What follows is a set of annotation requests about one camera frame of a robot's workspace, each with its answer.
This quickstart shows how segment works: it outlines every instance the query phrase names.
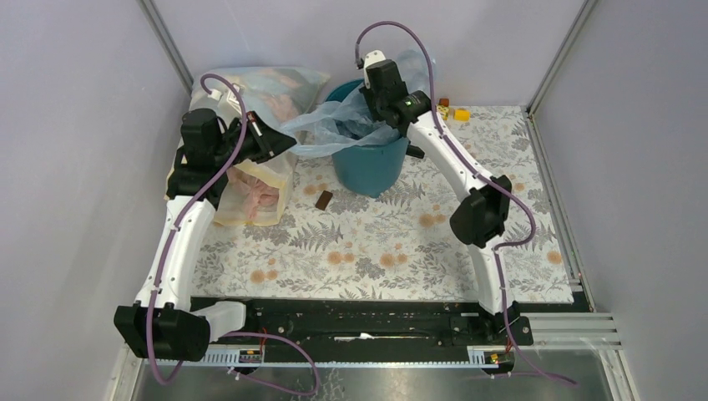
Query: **yellow block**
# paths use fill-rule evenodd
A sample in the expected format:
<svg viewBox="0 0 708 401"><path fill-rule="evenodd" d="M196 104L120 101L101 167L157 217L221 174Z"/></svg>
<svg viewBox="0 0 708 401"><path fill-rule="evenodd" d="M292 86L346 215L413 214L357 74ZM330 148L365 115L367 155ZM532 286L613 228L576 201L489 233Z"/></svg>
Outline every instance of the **yellow block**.
<svg viewBox="0 0 708 401"><path fill-rule="evenodd" d="M457 109L457 110L455 110L455 114L453 115L453 118L456 119L457 121L469 121L469 116L470 116L470 113L468 110Z"/></svg>
<svg viewBox="0 0 708 401"><path fill-rule="evenodd" d="M437 106L437 111L438 111L438 113L440 113L440 115L442 116L442 119L448 119L448 116L449 116L449 114L450 114L450 109L449 109L449 108L447 108L447 107L445 107L445 106L438 105L438 106Z"/></svg>

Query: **plastic bag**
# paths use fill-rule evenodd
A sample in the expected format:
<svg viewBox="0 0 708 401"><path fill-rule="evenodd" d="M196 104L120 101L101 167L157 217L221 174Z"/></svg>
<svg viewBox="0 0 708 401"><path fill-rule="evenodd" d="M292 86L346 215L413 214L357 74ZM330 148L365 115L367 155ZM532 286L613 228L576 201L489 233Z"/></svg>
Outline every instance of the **plastic bag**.
<svg viewBox="0 0 708 401"><path fill-rule="evenodd" d="M239 89L246 108L254 110L271 127L278 127L283 121L311 109L329 80L327 74L302 68L253 67L209 72L233 83ZM208 97L196 79L190 110L213 109L227 124L240 116L238 103L225 85L215 79L208 80L206 84L211 89L219 90L221 98ZM297 156L285 152L259 165L247 160L228 169L229 184L221 194L214 222L224 226L277 224L291 198L296 163Z"/></svg>
<svg viewBox="0 0 708 401"><path fill-rule="evenodd" d="M430 94L427 64L422 53L406 50L395 59L401 78L409 92L422 90ZM385 145L400 137L398 131L382 121L372 120L364 96L358 86L341 101L321 104L315 111L296 117L280 127L280 132L291 136L306 131L305 143L290 149L291 153L306 157L332 155L354 145Z"/></svg>

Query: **chocolate piece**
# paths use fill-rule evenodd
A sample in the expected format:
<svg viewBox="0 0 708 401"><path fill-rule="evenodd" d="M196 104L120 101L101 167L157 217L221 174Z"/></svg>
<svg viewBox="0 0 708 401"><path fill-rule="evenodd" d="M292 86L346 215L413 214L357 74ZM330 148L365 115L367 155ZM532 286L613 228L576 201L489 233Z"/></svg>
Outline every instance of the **chocolate piece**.
<svg viewBox="0 0 708 401"><path fill-rule="evenodd" d="M332 193L329 190L322 191L322 195L320 195L320 199L317 200L315 207L321 211L325 210L327 205L330 204L331 198Z"/></svg>

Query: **white wall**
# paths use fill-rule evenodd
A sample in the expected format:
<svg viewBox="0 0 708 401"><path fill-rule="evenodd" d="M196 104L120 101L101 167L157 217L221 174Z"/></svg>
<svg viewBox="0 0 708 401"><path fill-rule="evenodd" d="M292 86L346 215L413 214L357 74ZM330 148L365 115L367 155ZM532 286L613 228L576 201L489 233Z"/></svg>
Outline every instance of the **white wall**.
<svg viewBox="0 0 708 401"><path fill-rule="evenodd" d="M0 398L95 400L186 94L135 1L0 2Z"/></svg>
<svg viewBox="0 0 708 401"><path fill-rule="evenodd" d="M437 60L437 94L456 104L527 104L583 0L280 1L156 0L192 74L242 65L303 65L332 75L324 88L362 77L354 43L389 19L415 31ZM362 43L389 56L416 44L381 27Z"/></svg>
<svg viewBox="0 0 708 401"><path fill-rule="evenodd" d="M708 3L600 2L538 114L643 400L708 382Z"/></svg>

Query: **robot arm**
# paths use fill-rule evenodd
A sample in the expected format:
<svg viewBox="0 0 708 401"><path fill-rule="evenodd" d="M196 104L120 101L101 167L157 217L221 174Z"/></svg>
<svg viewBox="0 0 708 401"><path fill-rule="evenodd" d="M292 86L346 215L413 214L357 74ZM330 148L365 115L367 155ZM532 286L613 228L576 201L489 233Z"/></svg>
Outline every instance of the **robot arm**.
<svg viewBox="0 0 708 401"><path fill-rule="evenodd" d="M255 112L249 112L246 119L246 137L234 164L246 159L256 163L270 160L296 143L295 139L265 124ZM211 307L190 312L192 276L199 249L214 218L221 192L228 183L226 175L222 175L201 199L192 204L180 228L176 230L174 227L176 216L233 153L241 121L236 118L228 128L222 127L216 113L210 109L192 110L182 121L184 145L177 151L174 171L168 179L169 200L158 250L134 304L118 307L114 315L116 328L140 358L148 355L147 306L155 289L155 313L150 319L157 358L199 361L209 343L228 332L240 330L245 323L245 305L240 302L217 302ZM160 258L172 232L174 238L164 261L162 278L155 288L154 278Z"/></svg>
<svg viewBox="0 0 708 401"><path fill-rule="evenodd" d="M371 52L364 67L366 87L362 93L374 119L385 120L422 149L455 191L460 206L450 218L450 226L472 256L479 304L498 321L503 311L502 285L491 250L502 241L508 198L477 179L478 174L491 175L465 151L447 126L442 127L442 134L437 131L430 99L420 91L407 92L393 61L385 59L381 51ZM247 135L234 164L246 159L267 161L296 144L293 138L268 127L254 112L247 113L246 120ZM190 311L191 282L199 249L228 178L222 175L192 204L180 228L174 227L175 217L230 158L241 124L236 118L222 132L219 118L210 109L192 110L183 117L181 134L185 144L177 151L174 172L168 179L167 214L153 265L135 303L118 307L114 315L116 328L140 358L148 356L146 322L152 327L155 357L184 361L199 361L209 343L245 324L245 305L239 302L217 302ZM477 172L470 171L466 164ZM511 190L505 176L491 180ZM155 288L154 278L171 233L174 237L166 253L161 281ZM147 306L155 290L154 315L148 317Z"/></svg>
<svg viewBox="0 0 708 401"><path fill-rule="evenodd" d="M450 218L455 236L468 246L478 281L479 304L491 315L503 311L501 287L492 249L502 242L509 199L477 179L492 177L442 124L437 131L430 99L421 91L409 94L396 64L381 50L370 52L364 59L364 84L361 89L369 110L376 120L384 120L408 137L440 169L450 183L460 206ZM463 162L475 168L473 174ZM511 191L511 182L502 175L493 182ZM507 300L513 298L507 292Z"/></svg>

